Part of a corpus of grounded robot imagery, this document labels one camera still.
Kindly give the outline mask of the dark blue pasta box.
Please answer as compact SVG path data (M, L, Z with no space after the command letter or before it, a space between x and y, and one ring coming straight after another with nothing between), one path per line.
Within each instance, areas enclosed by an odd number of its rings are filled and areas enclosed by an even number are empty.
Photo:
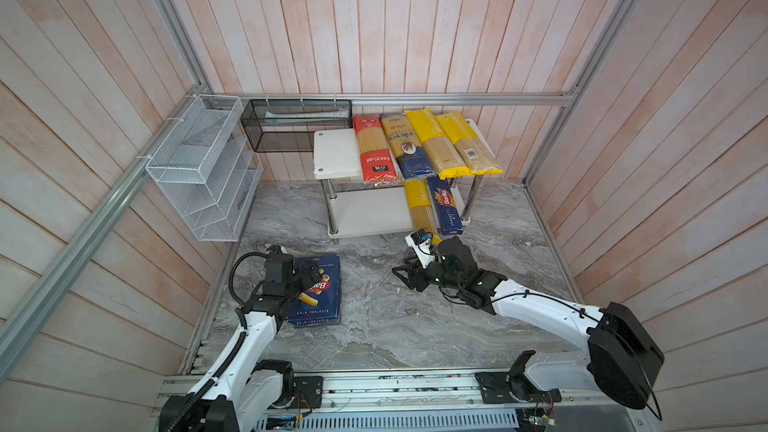
M341 323L342 277L341 262L336 254L300 257L296 265L314 263L320 281L305 290L290 308L287 321L294 327L315 327Z

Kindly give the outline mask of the blue Barilla spaghetti box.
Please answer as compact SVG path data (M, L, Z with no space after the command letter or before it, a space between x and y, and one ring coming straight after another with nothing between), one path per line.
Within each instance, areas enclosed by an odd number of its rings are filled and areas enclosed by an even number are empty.
M426 179L426 184L442 235L462 235L464 226L448 183L438 176Z

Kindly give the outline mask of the yellow Pastati spaghetti bag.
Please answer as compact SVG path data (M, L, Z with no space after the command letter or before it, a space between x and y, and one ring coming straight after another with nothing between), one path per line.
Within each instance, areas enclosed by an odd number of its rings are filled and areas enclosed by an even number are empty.
M423 179L406 181L404 183L404 190L413 230L419 231L423 229L431 234L434 244L439 244L442 239L439 236L438 222L435 218L426 181Z

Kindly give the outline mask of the red spaghetti bag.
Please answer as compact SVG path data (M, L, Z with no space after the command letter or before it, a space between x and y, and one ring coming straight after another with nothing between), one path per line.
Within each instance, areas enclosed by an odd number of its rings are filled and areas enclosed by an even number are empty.
M363 181L374 185L395 183L395 165L380 119L374 116L357 116L352 122Z

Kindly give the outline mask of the yellow clear spaghetti bag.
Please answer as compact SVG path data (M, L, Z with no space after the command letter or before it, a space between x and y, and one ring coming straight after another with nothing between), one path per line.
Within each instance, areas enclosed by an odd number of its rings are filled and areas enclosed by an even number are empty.
M407 110L406 116L441 179L472 175L469 167L460 157L453 143L429 109Z

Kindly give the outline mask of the blue yellow spaghetti bag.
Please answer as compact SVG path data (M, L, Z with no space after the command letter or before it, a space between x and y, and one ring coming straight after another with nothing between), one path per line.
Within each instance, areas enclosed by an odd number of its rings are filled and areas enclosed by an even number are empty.
M404 113L383 114L380 121L404 180L426 179L436 175L436 170Z

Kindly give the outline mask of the yellow barcode spaghetti bag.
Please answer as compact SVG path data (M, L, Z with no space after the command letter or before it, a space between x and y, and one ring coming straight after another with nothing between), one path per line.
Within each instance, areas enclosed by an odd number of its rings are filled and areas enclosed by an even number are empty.
M503 173L483 139L459 112L438 115L436 120L472 175Z

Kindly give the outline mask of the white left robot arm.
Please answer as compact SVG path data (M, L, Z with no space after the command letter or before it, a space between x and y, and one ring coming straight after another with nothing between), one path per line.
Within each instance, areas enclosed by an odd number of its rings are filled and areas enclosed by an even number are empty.
M254 257L264 260L265 277L243 299L234 289L235 273L242 262ZM158 429L251 431L269 408L290 407L296 400L292 364L261 356L288 317L291 304L321 278L314 261L297 259L277 245L236 259L227 286L238 304L234 309L238 326L190 391L166 401Z

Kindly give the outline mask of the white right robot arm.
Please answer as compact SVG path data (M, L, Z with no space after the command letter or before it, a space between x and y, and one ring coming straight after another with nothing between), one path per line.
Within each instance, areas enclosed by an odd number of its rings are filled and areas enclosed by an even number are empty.
M587 390L662 416L654 385L665 357L628 307L590 306L523 286L480 268L457 237L435 243L432 234L418 230L405 242L412 251L392 272L409 289L435 285L453 304L532 324L574 345L565 353L525 350L506 373L477 374L492 400L541 404L563 389Z

